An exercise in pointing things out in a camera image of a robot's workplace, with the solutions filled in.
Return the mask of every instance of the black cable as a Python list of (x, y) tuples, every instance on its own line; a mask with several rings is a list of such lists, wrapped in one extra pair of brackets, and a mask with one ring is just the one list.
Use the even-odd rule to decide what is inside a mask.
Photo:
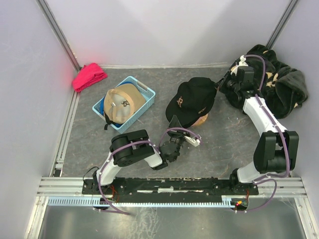
[(83, 180), (83, 183), (84, 183), (85, 185), (87, 185), (87, 184), (86, 184), (86, 182), (84, 181), (84, 177), (85, 177), (85, 175), (87, 175), (88, 172), (90, 172), (93, 168), (97, 168), (97, 170), (99, 170), (99, 167), (98, 167), (98, 166), (94, 166), (94, 167), (90, 168), (90, 169), (83, 175), (82, 180)]

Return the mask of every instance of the embroidered logo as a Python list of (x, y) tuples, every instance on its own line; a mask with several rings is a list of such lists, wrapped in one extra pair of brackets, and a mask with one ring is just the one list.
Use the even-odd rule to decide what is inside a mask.
[(181, 104), (183, 104), (183, 99), (181, 97), (179, 97), (177, 104), (179, 105), (179, 107), (181, 107)]
[(201, 111), (199, 111), (198, 113), (199, 113), (199, 114), (202, 113), (205, 109), (206, 109), (206, 107), (203, 108), (203, 109), (202, 109)]
[(128, 101), (123, 101), (123, 102), (122, 102), (122, 105), (123, 105), (124, 107), (126, 107), (126, 106), (129, 106), (130, 103), (129, 103)]

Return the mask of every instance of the basket handle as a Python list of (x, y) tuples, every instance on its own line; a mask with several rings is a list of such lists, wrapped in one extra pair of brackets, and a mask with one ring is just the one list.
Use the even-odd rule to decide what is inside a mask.
[(137, 81), (138, 86), (142, 87), (144, 90), (148, 90), (148, 87), (144, 85), (142, 82)]

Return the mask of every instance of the pink fabric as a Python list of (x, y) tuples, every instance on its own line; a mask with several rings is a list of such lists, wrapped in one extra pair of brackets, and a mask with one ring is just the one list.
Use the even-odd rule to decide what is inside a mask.
[(79, 74), (72, 81), (72, 86), (76, 92), (80, 92), (85, 88), (102, 81), (108, 75), (96, 63), (84, 66)]

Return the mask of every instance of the white connector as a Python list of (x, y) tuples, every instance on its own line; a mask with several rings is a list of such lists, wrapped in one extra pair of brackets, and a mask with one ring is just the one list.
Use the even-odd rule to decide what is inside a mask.
[(199, 144), (200, 144), (199, 139), (196, 138), (196, 137), (191, 138), (191, 137), (185, 136), (184, 138), (186, 139), (187, 142), (189, 142), (191, 145), (193, 145), (193, 146), (195, 146), (195, 147), (199, 146)]

